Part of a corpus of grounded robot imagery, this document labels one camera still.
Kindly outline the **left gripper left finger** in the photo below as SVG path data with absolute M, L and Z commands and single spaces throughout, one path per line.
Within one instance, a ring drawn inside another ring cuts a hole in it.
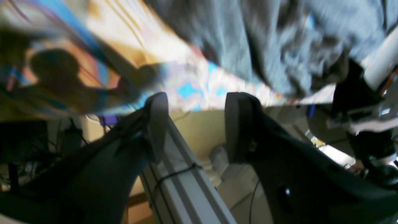
M 1 215 L 30 224 L 119 224 L 133 184 L 164 155 L 168 98 L 160 92 L 102 138 L 33 181 L 1 193 Z

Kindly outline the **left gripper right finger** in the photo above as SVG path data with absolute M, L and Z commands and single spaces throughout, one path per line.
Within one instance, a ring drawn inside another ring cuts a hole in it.
M 248 93 L 225 102 L 230 163 L 250 164 L 275 224 L 395 224 L 397 192 L 378 187 L 294 139 Z

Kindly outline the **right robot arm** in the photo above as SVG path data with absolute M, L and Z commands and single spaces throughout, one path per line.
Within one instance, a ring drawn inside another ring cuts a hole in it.
M 397 28 L 361 65 L 350 62 L 333 102 L 309 106 L 307 123 L 338 164 L 397 189 Z

